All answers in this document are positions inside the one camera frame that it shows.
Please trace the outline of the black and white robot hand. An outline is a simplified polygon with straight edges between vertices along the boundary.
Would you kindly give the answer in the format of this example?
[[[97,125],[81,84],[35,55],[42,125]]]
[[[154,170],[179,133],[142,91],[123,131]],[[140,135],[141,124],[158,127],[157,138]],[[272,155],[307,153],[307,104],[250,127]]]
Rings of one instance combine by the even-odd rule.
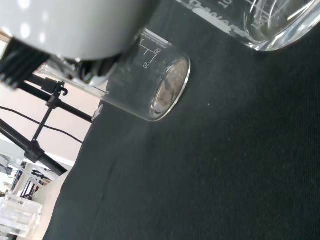
[[[157,0],[3,0],[10,42],[0,80],[15,89],[43,64],[68,80],[105,83],[137,45]]]

